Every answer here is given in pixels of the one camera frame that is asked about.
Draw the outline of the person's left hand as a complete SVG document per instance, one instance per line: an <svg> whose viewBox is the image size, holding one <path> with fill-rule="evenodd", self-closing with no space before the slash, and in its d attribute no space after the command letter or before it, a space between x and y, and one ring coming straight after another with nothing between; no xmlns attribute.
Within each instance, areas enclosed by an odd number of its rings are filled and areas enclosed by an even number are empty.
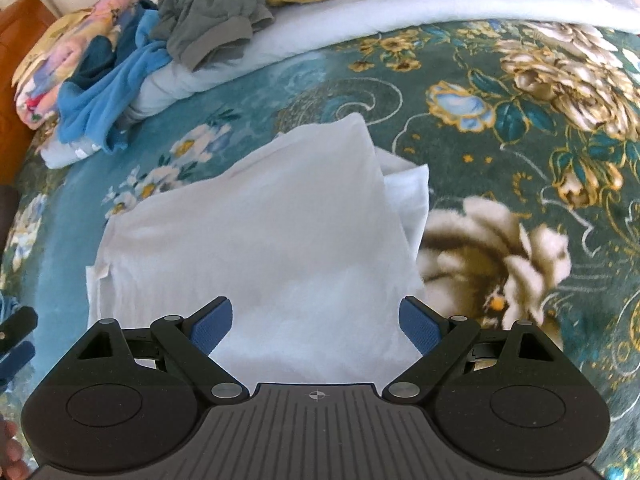
<svg viewBox="0 0 640 480"><path fill-rule="evenodd" d="M17 424L2 419L1 435L4 447L1 451L1 478L9 480L25 480L30 476L29 466L24 462L24 450L16 440Z"/></svg>

